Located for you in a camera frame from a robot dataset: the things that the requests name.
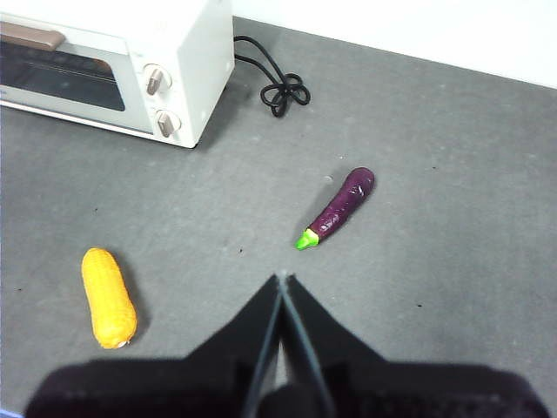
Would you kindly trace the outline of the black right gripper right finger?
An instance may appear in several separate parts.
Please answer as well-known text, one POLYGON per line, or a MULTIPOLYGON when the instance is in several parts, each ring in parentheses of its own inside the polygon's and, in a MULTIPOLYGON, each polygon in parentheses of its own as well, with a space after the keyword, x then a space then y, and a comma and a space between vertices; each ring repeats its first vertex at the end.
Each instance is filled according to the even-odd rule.
POLYGON ((389 361, 337 322, 293 275, 281 285, 295 379, 325 417, 547 417, 523 377, 488 366, 389 361))

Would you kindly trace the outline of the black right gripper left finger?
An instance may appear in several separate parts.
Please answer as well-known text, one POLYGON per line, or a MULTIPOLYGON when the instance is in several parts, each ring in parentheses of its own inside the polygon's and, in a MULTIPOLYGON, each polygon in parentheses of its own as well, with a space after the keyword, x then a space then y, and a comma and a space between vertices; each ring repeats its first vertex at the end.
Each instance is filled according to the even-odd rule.
POLYGON ((28 417, 250 417, 276 355, 279 280, 184 358, 94 360, 50 373, 28 417))

